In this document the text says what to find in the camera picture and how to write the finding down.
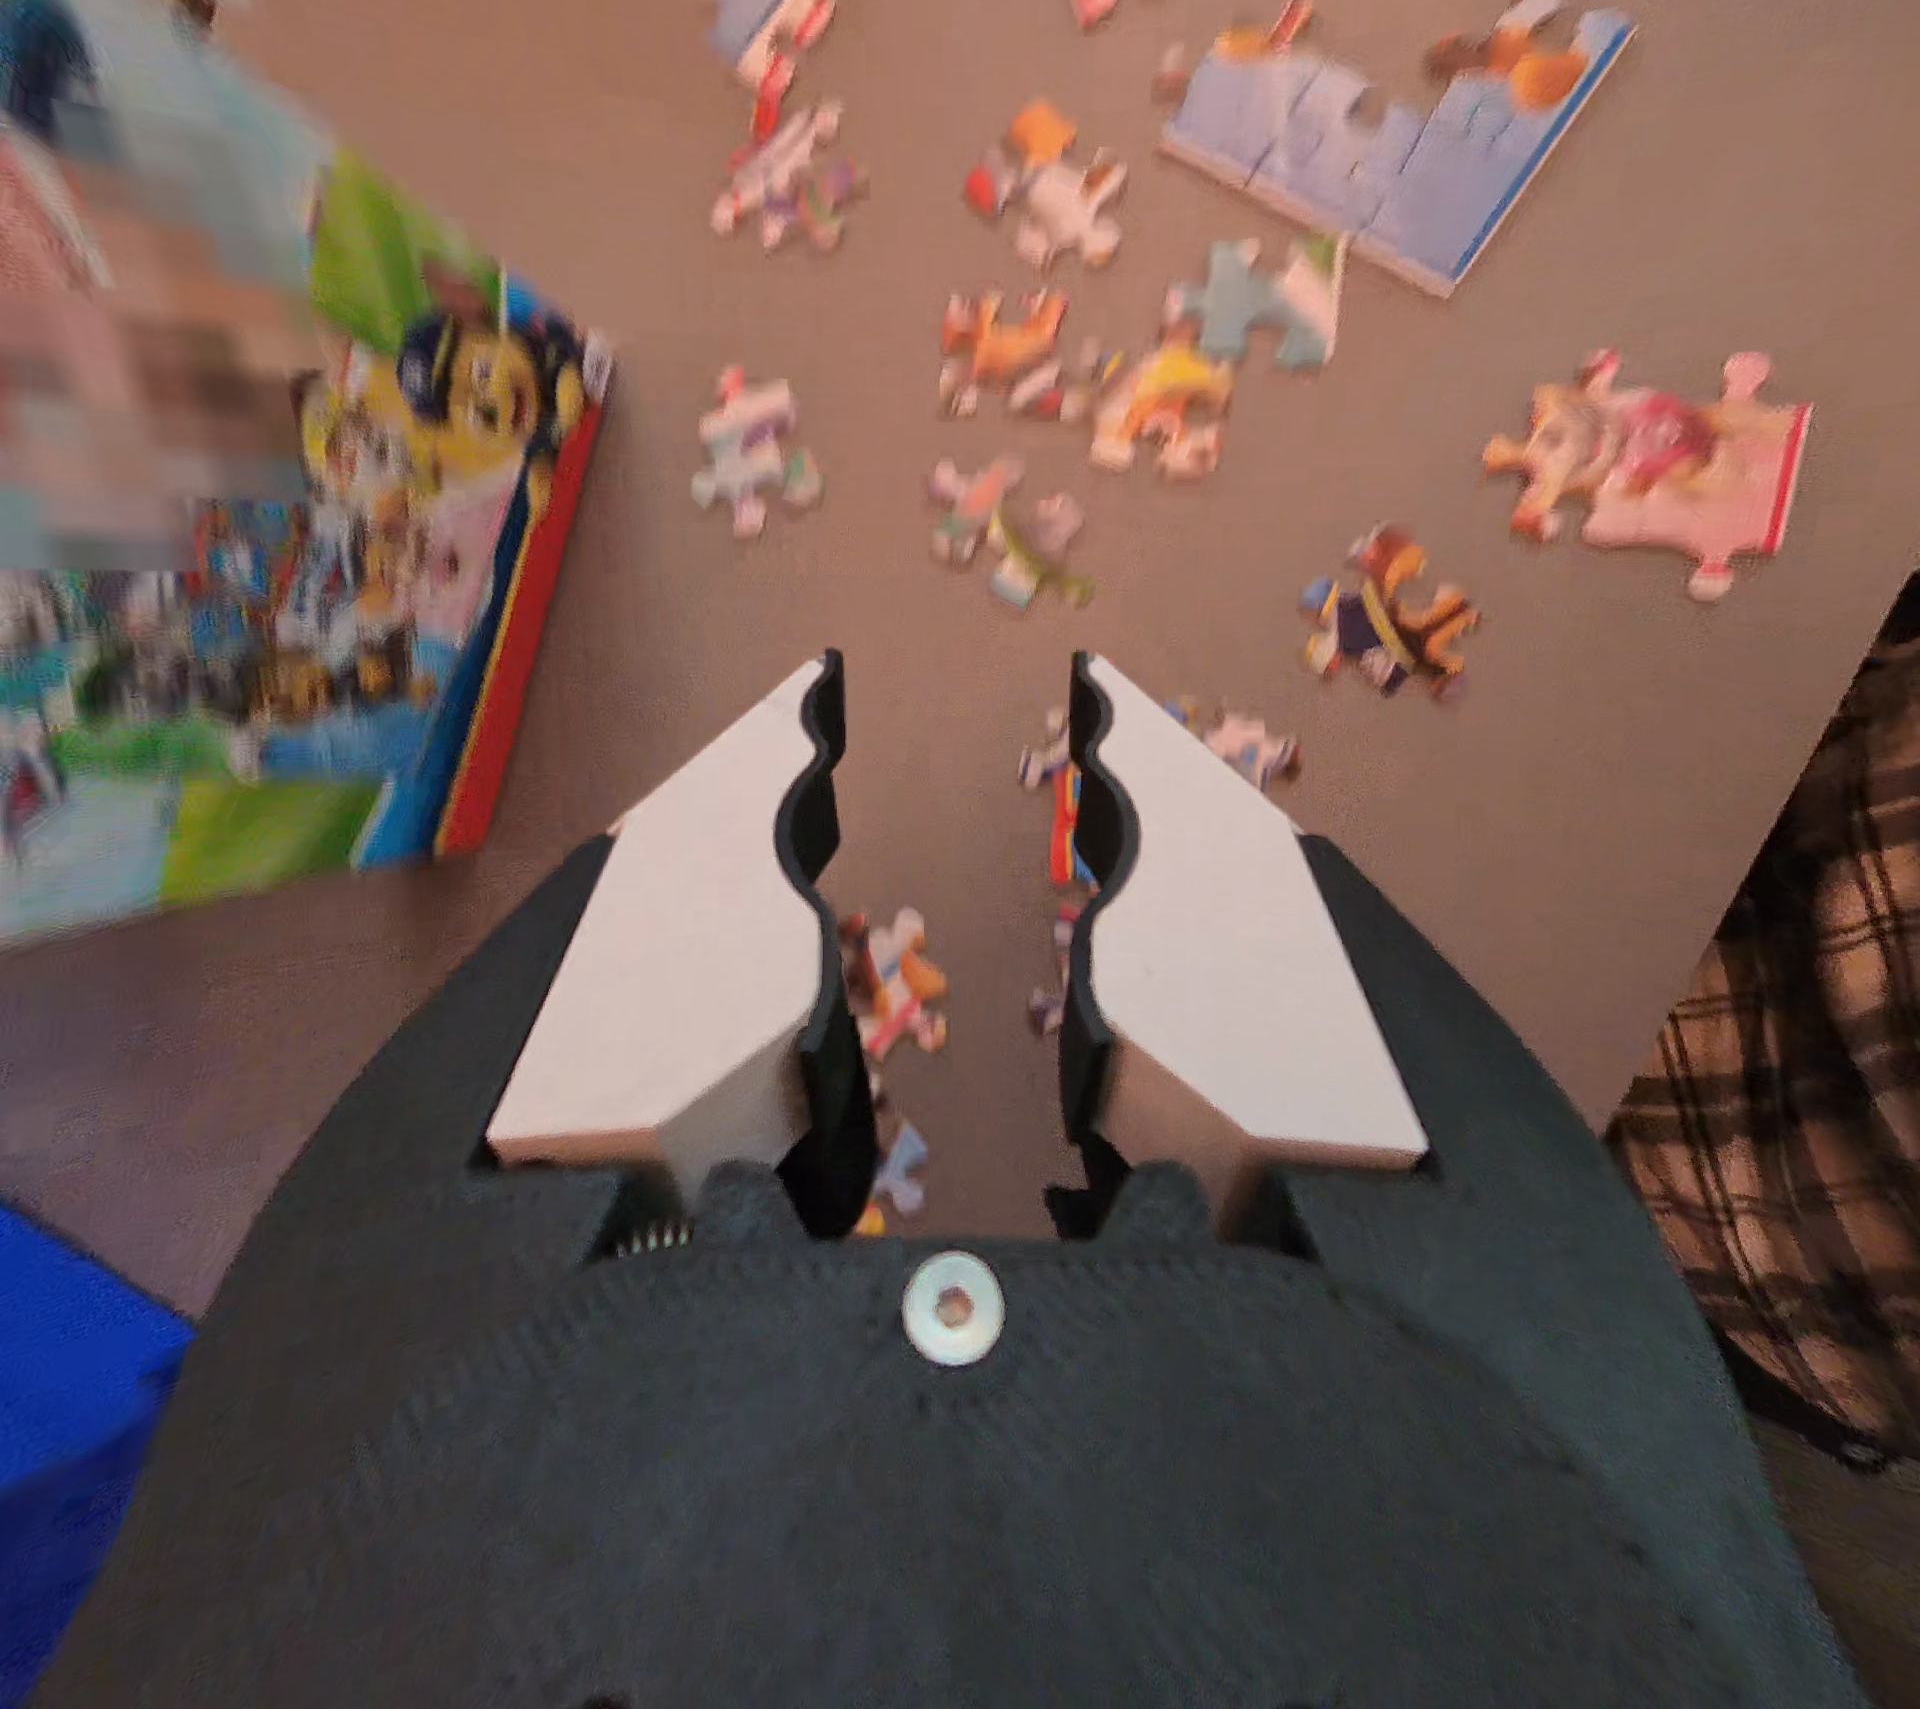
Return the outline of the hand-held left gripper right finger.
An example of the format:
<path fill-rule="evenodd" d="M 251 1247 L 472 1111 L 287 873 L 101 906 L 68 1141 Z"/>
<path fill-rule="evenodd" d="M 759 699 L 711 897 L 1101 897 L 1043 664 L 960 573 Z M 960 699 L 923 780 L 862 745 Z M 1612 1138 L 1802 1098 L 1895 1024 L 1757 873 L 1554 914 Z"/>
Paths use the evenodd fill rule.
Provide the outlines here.
<path fill-rule="evenodd" d="M 1067 664 L 1078 857 L 1054 1032 L 1067 1226 L 1182 1165 L 1238 1238 L 1277 1169 L 1409 1181 L 1427 1117 L 1302 826 L 1105 653 Z"/>

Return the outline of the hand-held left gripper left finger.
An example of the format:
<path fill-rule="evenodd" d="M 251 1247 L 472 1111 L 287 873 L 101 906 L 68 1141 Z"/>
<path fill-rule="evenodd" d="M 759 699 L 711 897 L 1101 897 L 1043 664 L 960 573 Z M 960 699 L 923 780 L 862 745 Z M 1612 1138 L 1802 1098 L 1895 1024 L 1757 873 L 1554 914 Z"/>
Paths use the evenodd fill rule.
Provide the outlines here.
<path fill-rule="evenodd" d="M 842 653 L 821 645 L 631 804 L 492 1098 L 492 1165 L 779 1169 L 809 1238 L 851 1238 L 877 1165 L 834 857 Z"/>

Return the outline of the grey purple puzzle piece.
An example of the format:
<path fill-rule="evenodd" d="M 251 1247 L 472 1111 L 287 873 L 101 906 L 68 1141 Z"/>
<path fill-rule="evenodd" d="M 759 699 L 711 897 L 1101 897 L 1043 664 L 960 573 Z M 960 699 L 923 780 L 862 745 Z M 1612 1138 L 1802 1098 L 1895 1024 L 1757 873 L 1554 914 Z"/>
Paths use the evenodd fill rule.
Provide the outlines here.
<path fill-rule="evenodd" d="M 1302 780 L 1302 745 L 1275 735 L 1262 713 L 1202 713 L 1190 699 L 1170 699 L 1166 713 L 1262 795 Z"/>

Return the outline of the yellow dog puzzle piece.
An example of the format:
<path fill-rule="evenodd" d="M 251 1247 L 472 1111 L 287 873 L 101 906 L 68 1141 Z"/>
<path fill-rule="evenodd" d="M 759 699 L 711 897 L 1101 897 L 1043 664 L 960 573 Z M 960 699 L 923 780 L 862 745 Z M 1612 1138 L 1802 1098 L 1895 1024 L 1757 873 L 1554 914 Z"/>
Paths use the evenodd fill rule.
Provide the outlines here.
<path fill-rule="evenodd" d="M 1238 366 L 1170 334 L 1146 354 L 1136 354 L 1094 407 L 1094 467 L 1126 476 L 1136 451 L 1146 444 L 1166 478 L 1211 478 L 1223 467 L 1229 400 L 1238 400 Z"/>

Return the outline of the pink dog puzzle piece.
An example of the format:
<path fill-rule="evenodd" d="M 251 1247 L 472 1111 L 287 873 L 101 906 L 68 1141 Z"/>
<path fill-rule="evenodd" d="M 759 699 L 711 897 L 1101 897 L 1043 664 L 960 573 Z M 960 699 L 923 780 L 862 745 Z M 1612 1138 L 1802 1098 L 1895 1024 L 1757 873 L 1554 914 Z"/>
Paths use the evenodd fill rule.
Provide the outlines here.
<path fill-rule="evenodd" d="M 1736 557 L 1788 539 L 1814 400 L 1770 390 L 1772 354 L 1727 354 L 1717 400 L 1630 386 L 1597 346 L 1565 386 L 1535 386 L 1529 430 L 1486 444 L 1486 478 L 1523 478 L 1515 539 L 1662 546 L 1689 557 L 1689 599 L 1727 607 Z"/>

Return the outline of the orange dog face puzzle piece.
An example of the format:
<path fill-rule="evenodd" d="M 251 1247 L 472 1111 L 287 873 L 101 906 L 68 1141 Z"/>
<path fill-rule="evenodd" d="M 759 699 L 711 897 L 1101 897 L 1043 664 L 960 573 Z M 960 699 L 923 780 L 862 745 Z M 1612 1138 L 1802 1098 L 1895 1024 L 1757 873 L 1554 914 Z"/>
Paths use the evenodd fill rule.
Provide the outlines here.
<path fill-rule="evenodd" d="M 980 390 L 1014 390 L 1020 380 L 1034 380 L 1067 323 L 1067 295 L 1034 295 L 1034 297 L 1003 297 L 1003 295 L 956 295 L 948 323 L 942 323 L 942 418 L 978 418 Z"/>

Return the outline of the green purple puzzle piece pair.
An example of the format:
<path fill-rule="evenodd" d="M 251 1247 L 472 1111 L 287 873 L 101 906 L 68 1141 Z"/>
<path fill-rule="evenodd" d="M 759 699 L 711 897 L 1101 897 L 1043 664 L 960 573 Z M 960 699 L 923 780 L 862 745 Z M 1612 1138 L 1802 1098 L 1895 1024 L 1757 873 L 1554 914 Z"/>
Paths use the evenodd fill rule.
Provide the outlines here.
<path fill-rule="evenodd" d="M 1027 457 L 960 467 L 942 457 L 923 478 L 928 500 L 928 557 L 978 566 L 993 557 L 993 599 L 1014 608 L 1034 608 L 1043 599 L 1062 599 L 1083 608 L 1101 599 L 1094 573 L 1067 566 L 1067 546 L 1083 539 L 1078 496 L 1027 500 Z"/>

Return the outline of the white teal purple puzzle piece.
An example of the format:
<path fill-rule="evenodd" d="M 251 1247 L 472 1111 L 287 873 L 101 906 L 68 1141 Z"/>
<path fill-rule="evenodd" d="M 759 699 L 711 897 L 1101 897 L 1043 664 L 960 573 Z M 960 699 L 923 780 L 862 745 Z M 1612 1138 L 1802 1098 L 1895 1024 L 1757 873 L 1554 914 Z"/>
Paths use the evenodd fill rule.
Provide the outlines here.
<path fill-rule="evenodd" d="M 791 444 L 791 430 L 798 430 L 798 400 L 784 380 L 749 380 L 744 366 L 711 380 L 711 407 L 697 418 L 689 500 L 697 509 L 731 500 L 744 546 L 762 530 L 772 500 L 784 509 L 821 500 L 821 467 L 814 451 Z"/>

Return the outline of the plaid shirt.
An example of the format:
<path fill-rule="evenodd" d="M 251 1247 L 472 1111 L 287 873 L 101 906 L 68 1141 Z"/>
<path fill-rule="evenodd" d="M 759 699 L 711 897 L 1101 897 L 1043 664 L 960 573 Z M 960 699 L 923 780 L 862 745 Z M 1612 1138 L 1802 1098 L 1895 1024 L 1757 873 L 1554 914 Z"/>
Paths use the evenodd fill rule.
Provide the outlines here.
<path fill-rule="evenodd" d="M 1920 583 L 1884 608 L 1609 1152 L 1736 1398 L 1863 1477 L 1914 1477 Z"/>

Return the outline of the colourful puzzle box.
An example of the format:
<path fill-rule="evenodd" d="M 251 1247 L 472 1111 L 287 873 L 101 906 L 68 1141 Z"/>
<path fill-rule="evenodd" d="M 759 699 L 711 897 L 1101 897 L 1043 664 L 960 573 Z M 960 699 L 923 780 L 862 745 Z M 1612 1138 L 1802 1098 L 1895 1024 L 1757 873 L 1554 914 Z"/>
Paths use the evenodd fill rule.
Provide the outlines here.
<path fill-rule="evenodd" d="M 481 849 L 601 334 L 177 0 L 0 82 L 0 940 Z"/>

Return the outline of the teal green corner puzzle piece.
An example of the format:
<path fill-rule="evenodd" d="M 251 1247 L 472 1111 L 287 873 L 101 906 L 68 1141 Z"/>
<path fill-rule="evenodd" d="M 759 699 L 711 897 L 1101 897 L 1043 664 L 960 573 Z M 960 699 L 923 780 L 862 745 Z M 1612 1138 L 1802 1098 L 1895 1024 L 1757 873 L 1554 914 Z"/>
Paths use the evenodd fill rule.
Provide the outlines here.
<path fill-rule="evenodd" d="M 1214 239 L 1211 278 L 1166 295 L 1166 323 L 1190 330 L 1190 346 L 1246 366 L 1252 334 L 1275 334 L 1277 370 L 1322 370 L 1342 346 L 1347 235 L 1302 235 L 1275 269 L 1262 239 Z"/>

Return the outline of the blue plastic bin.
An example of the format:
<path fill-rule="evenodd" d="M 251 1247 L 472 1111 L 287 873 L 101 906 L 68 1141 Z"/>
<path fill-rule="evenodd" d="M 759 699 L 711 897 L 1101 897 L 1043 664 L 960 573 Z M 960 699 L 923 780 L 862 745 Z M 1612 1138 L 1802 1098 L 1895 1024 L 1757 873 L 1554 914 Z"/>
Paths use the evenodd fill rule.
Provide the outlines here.
<path fill-rule="evenodd" d="M 188 1315 L 0 1205 L 0 1701 L 28 1701 L 108 1567 Z"/>

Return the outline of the white purple striped puzzle piece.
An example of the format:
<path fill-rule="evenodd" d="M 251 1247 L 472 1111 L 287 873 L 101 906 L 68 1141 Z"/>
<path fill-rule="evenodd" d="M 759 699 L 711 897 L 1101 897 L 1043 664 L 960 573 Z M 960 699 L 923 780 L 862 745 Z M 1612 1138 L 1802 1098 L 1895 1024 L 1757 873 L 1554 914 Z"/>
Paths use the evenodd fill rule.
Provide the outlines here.
<path fill-rule="evenodd" d="M 708 235 L 759 235 L 779 256 L 791 235 L 814 256 L 842 245 L 851 201 L 875 189 L 862 158 L 834 150 L 842 104 L 791 109 L 762 146 L 736 150 Z"/>

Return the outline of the assembled light blue puzzle section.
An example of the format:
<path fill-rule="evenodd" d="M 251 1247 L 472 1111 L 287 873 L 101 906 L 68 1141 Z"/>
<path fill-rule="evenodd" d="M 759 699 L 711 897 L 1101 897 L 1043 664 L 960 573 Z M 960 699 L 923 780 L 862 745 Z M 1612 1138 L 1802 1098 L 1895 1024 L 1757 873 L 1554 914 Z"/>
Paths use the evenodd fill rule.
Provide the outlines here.
<path fill-rule="evenodd" d="M 1612 10 L 1504 0 L 1427 49 L 1431 104 L 1397 104 L 1289 0 L 1202 49 L 1160 150 L 1453 297 L 1630 44 Z"/>

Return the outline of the pink blue puzzle piece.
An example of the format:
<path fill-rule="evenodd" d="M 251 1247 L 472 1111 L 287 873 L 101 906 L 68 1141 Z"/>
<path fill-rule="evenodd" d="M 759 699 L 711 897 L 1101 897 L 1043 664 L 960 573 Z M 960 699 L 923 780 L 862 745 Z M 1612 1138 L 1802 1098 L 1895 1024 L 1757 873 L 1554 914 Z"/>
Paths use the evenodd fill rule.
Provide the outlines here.
<path fill-rule="evenodd" d="M 708 0 L 711 30 L 708 44 L 721 67 L 749 91 L 749 146 L 779 129 L 784 91 L 798 74 L 798 49 L 814 49 L 834 19 L 834 0 Z"/>

